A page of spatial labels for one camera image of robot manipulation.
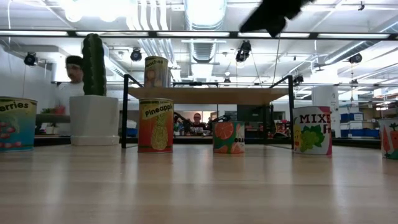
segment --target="artificial cactus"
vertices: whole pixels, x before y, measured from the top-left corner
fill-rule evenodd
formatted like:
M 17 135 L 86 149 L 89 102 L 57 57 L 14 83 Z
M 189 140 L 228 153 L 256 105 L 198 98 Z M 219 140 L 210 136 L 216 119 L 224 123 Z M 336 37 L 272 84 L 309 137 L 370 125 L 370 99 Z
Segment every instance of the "artificial cactus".
M 85 95 L 106 96 L 104 48 L 98 34 L 88 34 L 83 41 L 83 91 Z

